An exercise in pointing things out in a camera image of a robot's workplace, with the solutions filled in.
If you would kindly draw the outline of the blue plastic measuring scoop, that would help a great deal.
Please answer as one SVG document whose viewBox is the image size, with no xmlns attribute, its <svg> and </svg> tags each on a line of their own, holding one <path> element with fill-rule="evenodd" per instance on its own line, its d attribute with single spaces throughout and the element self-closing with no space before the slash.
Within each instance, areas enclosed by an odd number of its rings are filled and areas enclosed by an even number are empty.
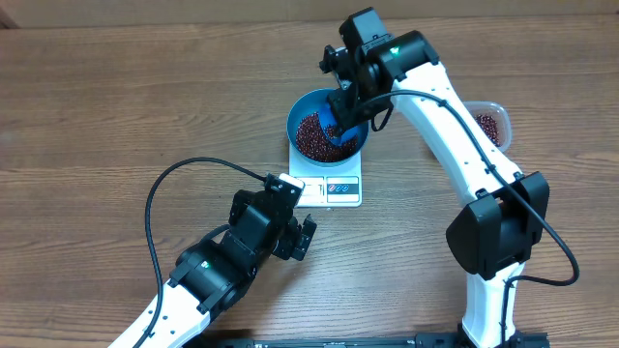
<svg viewBox="0 0 619 348">
<path fill-rule="evenodd" d="M 342 130 L 328 103 L 324 103 L 318 110 L 318 122 L 325 137 L 334 146 L 341 147 L 345 142 L 357 136 L 357 128 Z"/>
</svg>

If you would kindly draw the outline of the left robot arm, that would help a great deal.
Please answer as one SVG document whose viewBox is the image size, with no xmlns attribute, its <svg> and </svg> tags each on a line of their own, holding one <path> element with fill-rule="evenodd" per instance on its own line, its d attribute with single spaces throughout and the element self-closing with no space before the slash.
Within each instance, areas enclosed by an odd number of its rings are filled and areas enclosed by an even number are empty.
<svg viewBox="0 0 619 348">
<path fill-rule="evenodd" d="M 186 249 L 163 285 L 162 306 L 150 302 L 111 346 L 181 347 L 247 294 L 270 256 L 303 260 L 316 223 L 293 216 L 302 192 L 281 181 L 238 191 L 221 241 L 205 237 Z"/>
</svg>

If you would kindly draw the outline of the red adzuki beans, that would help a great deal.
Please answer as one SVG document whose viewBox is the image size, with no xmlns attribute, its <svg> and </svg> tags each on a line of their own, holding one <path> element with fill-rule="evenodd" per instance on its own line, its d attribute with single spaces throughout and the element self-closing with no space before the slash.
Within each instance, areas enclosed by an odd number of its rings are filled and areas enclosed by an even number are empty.
<svg viewBox="0 0 619 348">
<path fill-rule="evenodd" d="M 345 142 L 341 147 L 334 146 L 320 128 L 318 113 L 313 112 L 301 121 L 295 139 L 298 149 L 305 157 L 319 162 L 337 162 L 357 153 L 359 136 Z"/>
</svg>

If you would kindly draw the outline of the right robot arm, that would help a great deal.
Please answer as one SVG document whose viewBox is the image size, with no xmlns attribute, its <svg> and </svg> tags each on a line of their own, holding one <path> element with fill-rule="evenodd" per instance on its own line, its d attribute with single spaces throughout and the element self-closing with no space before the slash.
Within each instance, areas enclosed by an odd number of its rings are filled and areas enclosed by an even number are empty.
<svg viewBox="0 0 619 348">
<path fill-rule="evenodd" d="M 331 136 L 379 113 L 401 113 L 447 173 L 462 207 L 446 231 L 449 249 L 466 272 L 465 314 L 446 347 L 546 347 L 544 333 L 514 324 L 517 277 L 541 239 L 549 187 L 524 175 L 486 136 L 460 100 L 436 50 L 419 31 L 399 37 L 374 8 L 339 28 L 343 46 L 326 46 L 320 69 L 339 88 L 327 97 L 320 122 Z"/>
</svg>

